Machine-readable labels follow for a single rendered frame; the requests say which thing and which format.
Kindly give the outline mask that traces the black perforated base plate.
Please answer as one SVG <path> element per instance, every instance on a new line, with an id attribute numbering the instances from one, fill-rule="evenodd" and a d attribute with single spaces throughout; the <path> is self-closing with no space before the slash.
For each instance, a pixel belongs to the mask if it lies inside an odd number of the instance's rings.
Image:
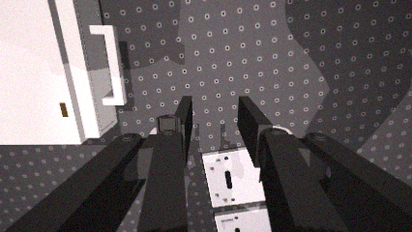
<path id="1" fill-rule="evenodd" d="M 192 96 L 189 232 L 218 232 L 202 154 L 246 147 L 249 96 L 276 127 L 321 132 L 412 187 L 412 0 L 98 0 L 116 26 L 127 103 L 82 144 L 0 145 L 0 232 L 124 133 Z"/>

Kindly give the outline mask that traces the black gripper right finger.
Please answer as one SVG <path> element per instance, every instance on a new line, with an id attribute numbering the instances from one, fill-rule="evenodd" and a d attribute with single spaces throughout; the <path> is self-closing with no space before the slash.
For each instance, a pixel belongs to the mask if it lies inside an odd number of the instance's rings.
<path id="1" fill-rule="evenodd" d="M 271 232 L 412 232 L 412 187 L 332 137 L 297 138 L 249 96 L 239 96 L 237 127 L 260 168 Z"/>

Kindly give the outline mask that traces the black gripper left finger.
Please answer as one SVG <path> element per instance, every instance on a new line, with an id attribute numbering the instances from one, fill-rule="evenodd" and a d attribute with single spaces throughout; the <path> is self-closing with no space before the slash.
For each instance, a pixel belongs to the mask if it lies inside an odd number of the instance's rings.
<path id="1" fill-rule="evenodd" d="M 189 232 L 191 130 L 192 96 L 183 96 L 148 137 L 116 137 L 4 232 L 116 232 L 146 179 L 136 232 Z"/>

